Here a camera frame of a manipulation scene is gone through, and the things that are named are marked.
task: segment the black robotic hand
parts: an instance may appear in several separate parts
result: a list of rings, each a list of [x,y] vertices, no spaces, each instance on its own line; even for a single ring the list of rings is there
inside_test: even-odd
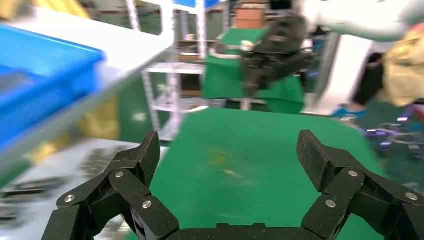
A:
[[[307,69],[313,56],[301,49],[307,37],[305,19],[288,13],[277,19],[252,51],[242,52],[241,67],[246,97],[253,98],[257,90],[302,69]]]
[[[385,240],[424,240],[424,196],[368,171],[309,130],[300,132],[296,151],[322,193],[300,227],[221,223],[180,230],[177,218],[149,191],[160,158],[158,134],[150,132],[139,147],[119,152],[102,174],[61,196],[42,240],[92,240],[118,215],[140,240],[334,240],[351,214]]]

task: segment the blue plastic bin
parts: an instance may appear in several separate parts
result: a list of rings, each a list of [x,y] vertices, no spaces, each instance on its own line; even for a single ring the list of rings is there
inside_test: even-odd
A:
[[[25,130],[94,93],[95,65],[103,59],[98,49],[0,24],[0,79],[17,72],[28,79],[0,89],[0,152]]]
[[[175,4],[183,5],[190,8],[196,7],[196,0],[174,0]],[[220,0],[204,0],[204,7],[210,8],[220,3]]]

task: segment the green mat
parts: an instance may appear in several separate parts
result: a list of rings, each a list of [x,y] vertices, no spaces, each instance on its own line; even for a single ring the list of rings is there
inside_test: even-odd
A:
[[[297,159],[303,129],[382,175],[362,137],[329,118],[209,108],[185,120],[154,176],[152,194],[182,229],[217,223],[299,227],[320,195]],[[337,240],[358,239],[383,237],[352,215]]]
[[[265,33],[264,29],[231,28],[222,38],[229,46],[239,46],[241,41],[256,43]],[[244,98],[242,71],[239,60],[206,58],[205,80],[202,87],[206,99]],[[269,109],[276,113],[298,114],[304,107],[303,89],[298,77],[290,76],[274,83],[270,89],[258,93]]]

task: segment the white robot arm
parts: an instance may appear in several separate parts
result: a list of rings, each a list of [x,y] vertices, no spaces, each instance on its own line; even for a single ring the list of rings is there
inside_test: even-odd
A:
[[[342,35],[395,42],[424,21],[424,0],[298,1],[310,32],[322,26]]]

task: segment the workbench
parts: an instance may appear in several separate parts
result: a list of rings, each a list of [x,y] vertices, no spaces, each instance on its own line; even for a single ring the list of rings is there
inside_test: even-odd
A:
[[[240,46],[241,41],[256,43],[266,29],[231,28],[220,41],[228,46]],[[227,54],[237,55],[237,51]],[[221,59],[208,55],[205,59],[206,71],[202,86],[205,99],[244,98],[242,89],[243,72],[240,60]],[[271,111],[285,114],[298,114],[304,107],[304,95],[300,80],[292,75],[275,82],[269,89],[258,92],[257,99],[266,102]]]
[[[385,175],[358,132],[330,118],[208,108],[188,115],[150,190],[181,229],[218,223],[299,227],[320,195],[297,158],[304,129]],[[337,240],[357,239],[383,237],[353,215]]]
[[[52,190],[51,196],[46,199],[21,204],[21,217],[24,218],[23,224],[16,228],[0,228],[0,240],[40,240],[52,211],[57,209],[56,201],[58,198],[89,180],[84,176],[80,166],[94,149],[105,149],[107,152],[111,152],[118,146],[125,149],[132,149],[139,145],[139,143],[132,142],[80,138],[65,150],[49,156],[41,164],[28,169],[10,184],[53,177],[65,177],[68,181],[62,187]],[[168,149],[166,147],[161,147],[160,149],[161,156],[164,156]],[[118,226],[124,222],[121,216],[117,216],[111,221],[114,225]],[[107,231],[103,231],[95,238],[96,240],[120,240],[126,235],[126,232],[108,233]]]

